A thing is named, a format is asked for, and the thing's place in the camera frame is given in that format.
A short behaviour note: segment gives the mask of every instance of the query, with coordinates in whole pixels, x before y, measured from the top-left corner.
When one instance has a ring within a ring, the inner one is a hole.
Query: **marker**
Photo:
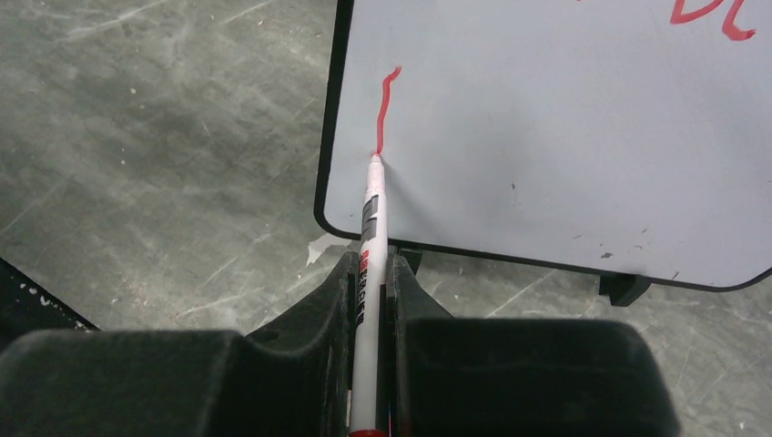
[[[386,300],[386,183],[381,156],[372,155],[362,209],[360,278],[357,292],[354,369],[351,385],[351,437],[389,435],[389,398],[379,359],[381,304]]]

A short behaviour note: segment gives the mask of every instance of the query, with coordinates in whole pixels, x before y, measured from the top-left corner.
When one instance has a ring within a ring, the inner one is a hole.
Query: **floor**
[[[0,257],[104,329],[233,328],[281,314],[357,244],[312,204],[333,0],[0,4]],[[772,280],[653,287],[427,253],[454,314],[624,320],[684,435],[772,434]]]

